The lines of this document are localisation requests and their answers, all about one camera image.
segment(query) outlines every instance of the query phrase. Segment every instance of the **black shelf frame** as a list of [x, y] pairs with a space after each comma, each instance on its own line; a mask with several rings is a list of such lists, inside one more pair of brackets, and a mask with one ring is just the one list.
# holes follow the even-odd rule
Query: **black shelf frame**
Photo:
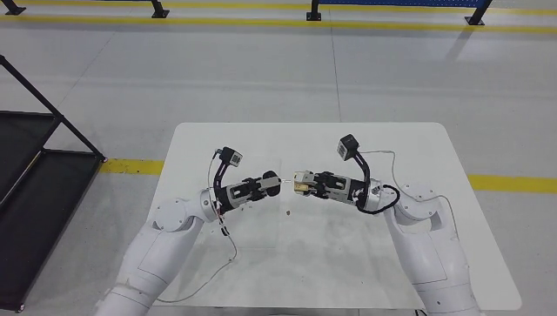
[[8, 8], [8, 12], [6, 12], [6, 15], [17, 16], [21, 14], [25, 9], [27, 9], [23, 6], [17, 6], [17, 4], [13, 0], [0, 0], [0, 1], [2, 1], [2, 3], [6, 6], [6, 8]]
[[3, 167], [12, 166], [11, 173], [6, 178], [3, 187], [0, 187], [0, 208], [2, 207], [3, 200], [8, 197], [10, 190], [17, 184], [17, 181], [21, 178], [21, 175], [25, 173], [29, 165], [32, 163], [33, 159], [37, 156], [38, 151], [43, 148], [43, 145], [48, 141], [50, 136], [54, 133], [56, 128], [60, 125], [60, 119], [57, 119], [52, 114], [49, 113], [29, 113], [26, 111], [0, 111], [0, 120], [3, 118], [44, 118], [50, 121], [50, 127], [48, 130], [35, 142], [35, 146], [26, 153], [17, 165], [4, 165]]
[[[50, 111], [0, 111], [0, 308], [20, 313], [107, 158], [2, 55], [0, 64]], [[61, 124], [91, 151], [45, 149]]]

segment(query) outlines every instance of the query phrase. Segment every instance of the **yellow floor line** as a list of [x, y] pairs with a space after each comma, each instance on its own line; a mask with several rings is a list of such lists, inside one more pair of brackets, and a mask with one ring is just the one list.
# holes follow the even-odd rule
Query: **yellow floor line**
[[158, 25], [222, 25], [222, 26], [258, 26], [258, 27], [317, 27], [347, 28], [370, 30], [435, 30], [435, 31], [469, 31], [495, 33], [533, 33], [557, 34], [557, 27], [552, 26], [468, 26], [465, 24], [417, 24], [417, 23], [384, 23], [360, 21], [321, 21], [280, 20], [257, 18], [150, 18], [150, 17], [92, 17], [92, 16], [46, 16], [20, 15], [0, 16], [0, 22], [31, 22], [31, 23], [62, 23], [62, 24], [158, 24]]
[[[111, 158], [101, 166], [102, 173], [159, 176], [164, 160], [138, 160]], [[508, 177], [469, 174], [468, 180], [475, 191], [538, 192], [557, 194], [557, 178]]]
[[476, 191], [542, 192], [557, 194], [557, 178], [506, 177], [494, 175], [468, 175]]
[[125, 173], [159, 176], [163, 171], [164, 160], [140, 160], [111, 158], [101, 165], [102, 173]]
[[[17, 4], [26, 5], [59, 5], [59, 6], [98, 6], [117, 8], [150, 8], [151, 2], [126, 1], [79, 1], [79, 0], [14, 0]], [[162, 2], [165, 8], [176, 9], [252, 9], [252, 10], [308, 10], [309, 3], [214, 3], [214, 2]], [[375, 11], [375, 12], [415, 12], [415, 13], [473, 13], [474, 8], [451, 7], [420, 7], [394, 5], [344, 5], [321, 4], [320, 11]], [[557, 10], [543, 9], [503, 9], [490, 8], [487, 14], [511, 14], [530, 16], [557, 16]]]

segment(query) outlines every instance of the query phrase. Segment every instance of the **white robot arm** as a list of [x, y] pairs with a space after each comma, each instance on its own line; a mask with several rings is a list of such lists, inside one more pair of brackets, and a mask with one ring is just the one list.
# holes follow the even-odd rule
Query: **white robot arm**
[[[222, 214], [245, 202], [279, 194], [281, 181], [273, 171], [222, 188], [226, 168], [238, 166], [242, 156], [228, 147], [213, 158], [217, 154], [222, 163], [213, 181], [216, 199], [212, 201], [205, 189], [196, 199], [172, 198], [161, 203], [128, 247], [116, 284], [100, 302], [96, 316], [146, 315], [178, 275], [204, 223], [222, 220]], [[228, 235], [225, 226], [222, 231]]]
[[[352, 135], [340, 139], [338, 152], [347, 160], [354, 158], [365, 179], [360, 181], [330, 172], [296, 172], [294, 191], [304, 196], [329, 198], [355, 205], [360, 212], [384, 213], [400, 265], [430, 315], [480, 316], [473, 296], [466, 255], [460, 246], [450, 216], [433, 190], [405, 185], [404, 190], [390, 185], [370, 189], [370, 171], [358, 152]], [[406, 233], [402, 225], [431, 220], [431, 230]]]

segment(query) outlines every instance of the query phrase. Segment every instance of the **cable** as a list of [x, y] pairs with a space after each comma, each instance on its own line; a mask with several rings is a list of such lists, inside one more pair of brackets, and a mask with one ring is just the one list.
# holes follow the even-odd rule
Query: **cable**
[[446, 197], [445, 195], [436, 195], [432, 198], [421, 198], [421, 199], [417, 199], [417, 198], [413, 197], [412, 195], [408, 194], [407, 192], [405, 192], [403, 190], [403, 188], [399, 185], [399, 182], [397, 181], [396, 177], [394, 177], [394, 162], [396, 160], [397, 153], [394, 152], [394, 151], [361, 151], [360, 152], [360, 154], [372, 154], [372, 153], [383, 153], [383, 154], [392, 154], [393, 155], [393, 162], [391, 163], [391, 175], [393, 176], [394, 184], [397, 186], [397, 188], [399, 188], [400, 192], [405, 194], [407, 197], [413, 199], [416, 202], [426, 202], [426, 201], [435, 200], [436, 198], [443, 198], [448, 203], [449, 209], [451, 210], [451, 216], [453, 217], [454, 230], [456, 231], [456, 237], [457, 237], [457, 239], [460, 239], [459, 228], [456, 225], [456, 219], [454, 218], [453, 205], [451, 205], [451, 201], [448, 199], [448, 197]]
[[230, 242], [232, 243], [232, 245], [234, 246], [234, 256], [230, 259], [228, 259], [228, 262], [226, 264], [224, 264], [223, 266], [219, 267], [219, 269], [212, 274], [212, 276], [203, 284], [201, 285], [201, 287], [199, 287], [195, 292], [193, 292], [192, 294], [188, 295], [185, 298], [182, 299], [177, 299], [177, 300], [162, 300], [157, 298], [158, 301], [160, 301], [161, 303], [165, 303], [165, 304], [174, 304], [174, 303], [179, 303], [180, 301], [184, 301], [187, 300], [191, 297], [193, 297], [194, 295], [196, 295], [199, 291], [201, 291], [203, 289], [203, 287], [207, 286], [209, 284], [209, 282], [211, 282], [215, 276], [217, 276], [217, 274], [223, 270], [224, 268], [226, 268], [228, 265], [230, 265], [232, 263], [232, 261], [234, 261], [234, 259], [236, 259], [236, 257], [238, 256], [238, 248], [236, 247], [236, 244], [234, 243], [234, 241], [232, 240], [231, 236], [228, 235], [227, 238], [230, 240]]
[[218, 154], [218, 152], [215, 151], [215, 153], [213, 154], [213, 156], [211, 158], [211, 162], [209, 163], [209, 170], [207, 171], [207, 191], [209, 192], [209, 202], [211, 203], [211, 208], [215, 212], [215, 215], [217, 215], [218, 223], [220, 224], [221, 229], [223, 229], [224, 231], [226, 231], [228, 233], [226, 235], [226, 237], [230, 240], [230, 242], [232, 244], [232, 247], [234, 247], [234, 255], [232, 256], [232, 258], [228, 259], [227, 263], [225, 263], [223, 266], [219, 267], [219, 269], [217, 269], [217, 271], [215, 273], [213, 273], [212, 276], [203, 285], [201, 285], [201, 287], [199, 287], [192, 294], [190, 294], [187, 297], [184, 297], [182, 299], [176, 299], [176, 300], [164, 300], [164, 299], [157, 298], [157, 300], [160, 301], [161, 303], [174, 304], [174, 303], [179, 303], [180, 301], [184, 301], [184, 300], [187, 300], [187, 299], [193, 297], [199, 291], [201, 291], [205, 286], [207, 286], [209, 284], [209, 282], [211, 282], [215, 278], [215, 276], [217, 276], [217, 274], [219, 272], [221, 272], [224, 268], [226, 268], [228, 265], [230, 265], [234, 261], [234, 259], [236, 259], [236, 257], [238, 256], [238, 248], [236, 247], [236, 244], [234, 243], [234, 240], [232, 239], [232, 236], [226, 230], [226, 226], [225, 226], [225, 222], [223, 220], [223, 217], [220, 215], [218, 209], [215, 208], [215, 205], [213, 204], [213, 202], [211, 200], [211, 167], [212, 167], [212, 162], [215, 159], [215, 157], [217, 156], [217, 154]]

